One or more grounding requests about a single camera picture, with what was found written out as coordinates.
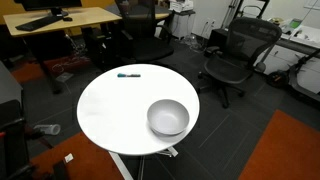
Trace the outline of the black monitor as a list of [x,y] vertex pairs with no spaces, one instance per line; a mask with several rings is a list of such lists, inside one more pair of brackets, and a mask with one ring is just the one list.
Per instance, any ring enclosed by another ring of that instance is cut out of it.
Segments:
[[14,0],[26,11],[49,10],[53,16],[67,16],[63,8],[81,7],[81,0]]

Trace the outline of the black electric scooter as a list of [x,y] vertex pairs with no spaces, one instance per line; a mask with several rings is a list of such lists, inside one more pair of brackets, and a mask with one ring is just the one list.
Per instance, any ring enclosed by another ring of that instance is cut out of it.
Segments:
[[316,94],[298,84],[298,73],[302,66],[306,64],[311,58],[315,57],[320,53],[320,49],[316,49],[310,55],[305,55],[298,59],[298,62],[291,65],[288,70],[277,70],[270,73],[267,76],[267,83],[276,88],[282,88],[290,85],[295,91],[320,102],[320,95]]

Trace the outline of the black mesh office chair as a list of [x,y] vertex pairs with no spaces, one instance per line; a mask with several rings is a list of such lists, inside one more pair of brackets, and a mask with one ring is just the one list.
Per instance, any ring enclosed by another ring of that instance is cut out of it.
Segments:
[[245,91],[237,87],[249,79],[258,56],[274,45],[282,30],[271,22],[249,17],[234,19],[228,27],[225,45],[208,47],[208,60],[198,78],[210,78],[217,90],[223,92],[222,107],[229,107],[226,88],[234,88],[243,97]]

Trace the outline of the clear plastic bottle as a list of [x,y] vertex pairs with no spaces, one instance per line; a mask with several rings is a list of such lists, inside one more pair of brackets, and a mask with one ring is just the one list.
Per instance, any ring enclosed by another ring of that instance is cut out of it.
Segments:
[[36,125],[35,129],[45,135],[58,135],[61,130],[61,126],[59,124]]

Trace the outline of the white table base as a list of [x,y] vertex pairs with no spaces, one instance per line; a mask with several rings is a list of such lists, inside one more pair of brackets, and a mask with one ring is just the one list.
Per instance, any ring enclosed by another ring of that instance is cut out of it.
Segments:
[[[169,157],[176,157],[178,155],[178,151],[174,147],[169,147],[166,150],[159,151],[160,155],[166,155]],[[139,157],[139,166],[138,166],[138,175],[137,178],[134,179],[131,173],[129,172],[128,168],[120,158],[117,153],[110,152],[109,155],[111,156],[112,160],[116,164],[118,170],[120,171],[122,177],[125,180],[143,180],[144,177],[144,167],[145,167],[145,155]]]

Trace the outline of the wooden desk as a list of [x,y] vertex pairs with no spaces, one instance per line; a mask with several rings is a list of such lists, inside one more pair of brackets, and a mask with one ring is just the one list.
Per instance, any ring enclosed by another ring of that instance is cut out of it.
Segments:
[[24,40],[46,75],[54,94],[60,93],[62,89],[44,62],[71,53],[71,46],[65,39],[65,30],[94,24],[105,28],[107,23],[120,19],[120,16],[101,7],[71,8],[67,11],[51,8],[49,12],[4,15],[10,35]]

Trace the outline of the black keyboard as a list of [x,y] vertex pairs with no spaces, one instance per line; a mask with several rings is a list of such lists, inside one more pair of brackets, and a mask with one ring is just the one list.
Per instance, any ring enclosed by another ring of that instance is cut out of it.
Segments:
[[16,26],[16,29],[21,31],[34,31],[60,20],[62,20],[61,16],[46,16],[25,24],[18,25]]

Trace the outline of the black computer mouse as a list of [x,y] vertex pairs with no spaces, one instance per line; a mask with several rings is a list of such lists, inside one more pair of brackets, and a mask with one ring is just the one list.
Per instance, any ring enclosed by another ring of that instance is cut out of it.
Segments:
[[63,18],[63,21],[69,22],[69,21],[73,21],[73,19],[72,19],[71,17],[64,17],[64,18]]

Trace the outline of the teal and silver marker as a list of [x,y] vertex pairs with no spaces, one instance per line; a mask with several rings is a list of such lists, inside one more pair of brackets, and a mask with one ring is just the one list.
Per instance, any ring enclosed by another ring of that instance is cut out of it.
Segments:
[[118,73],[117,77],[122,78],[122,77],[141,77],[140,74],[123,74],[123,73]]

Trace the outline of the grey bowl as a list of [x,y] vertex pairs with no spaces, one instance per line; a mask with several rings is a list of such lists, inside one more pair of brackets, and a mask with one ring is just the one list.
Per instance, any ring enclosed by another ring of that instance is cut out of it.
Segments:
[[163,135],[182,133],[190,121],[189,112],[180,102],[163,99],[154,102],[147,111],[149,127]]

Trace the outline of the round white table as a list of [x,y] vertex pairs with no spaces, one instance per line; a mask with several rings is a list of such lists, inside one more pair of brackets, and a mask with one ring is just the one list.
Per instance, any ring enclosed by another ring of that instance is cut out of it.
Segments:
[[[118,73],[141,77],[117,77]],[[189,112],[186,130],[174,136],[154,133],[147,122],[150,105],[162,99],[180,102]],[[152,64],[125,65],[95,78],[82,92],[77,120],[99,147],[139,156],[165,150],[182,141],[195,126],[200,102],[193,85],[179,73]]]

